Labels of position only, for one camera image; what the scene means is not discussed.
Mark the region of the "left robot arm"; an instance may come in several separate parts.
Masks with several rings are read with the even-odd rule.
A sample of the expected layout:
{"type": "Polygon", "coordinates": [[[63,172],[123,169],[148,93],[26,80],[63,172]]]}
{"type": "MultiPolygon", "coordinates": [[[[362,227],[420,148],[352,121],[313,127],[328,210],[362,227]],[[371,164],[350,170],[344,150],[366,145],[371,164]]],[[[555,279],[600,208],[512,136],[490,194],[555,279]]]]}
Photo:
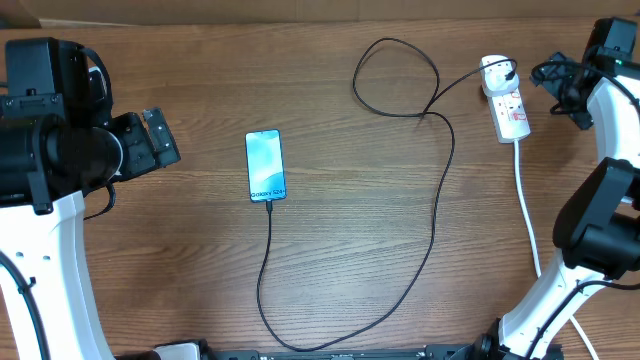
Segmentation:
{"type": "Polygon", "coordinates": [[[1,98],[1,294],[23,359],[109,359],[88,271],[85,199],[176,163],[159,108],[114,116],[99,55],[11,40],[1,98]]]}

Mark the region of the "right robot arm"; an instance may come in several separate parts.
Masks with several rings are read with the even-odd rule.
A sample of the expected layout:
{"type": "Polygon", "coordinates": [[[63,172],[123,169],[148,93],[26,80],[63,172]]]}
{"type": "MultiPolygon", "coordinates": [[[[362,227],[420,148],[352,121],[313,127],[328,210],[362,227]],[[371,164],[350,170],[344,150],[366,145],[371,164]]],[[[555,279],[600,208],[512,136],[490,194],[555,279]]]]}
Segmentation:
{"type": "Polygon", "coordinates": [[[639,268],[639,220],[618,213],[639,206],[639,65],[637,23],[601,18],[579,61],[554,53],[530,75],[556,99],[553,115],[594,129],[598,166],[562,207],[549,266],[525,297],[456,359],[560,359],[555,335],[603,288],[622,289],[639,268]]]}

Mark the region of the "Galaxy S24 smartphone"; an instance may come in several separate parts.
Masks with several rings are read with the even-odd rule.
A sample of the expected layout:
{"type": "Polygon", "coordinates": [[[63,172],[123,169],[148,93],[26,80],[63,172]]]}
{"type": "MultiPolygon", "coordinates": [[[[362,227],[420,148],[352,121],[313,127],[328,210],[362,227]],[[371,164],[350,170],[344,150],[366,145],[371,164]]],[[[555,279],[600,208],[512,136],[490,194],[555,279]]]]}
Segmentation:
{"type": "Polygon", "coordinates": [[[277,129],[245,135],[249,198],[252,202],[287,197],[281,135],[277,129]]]}

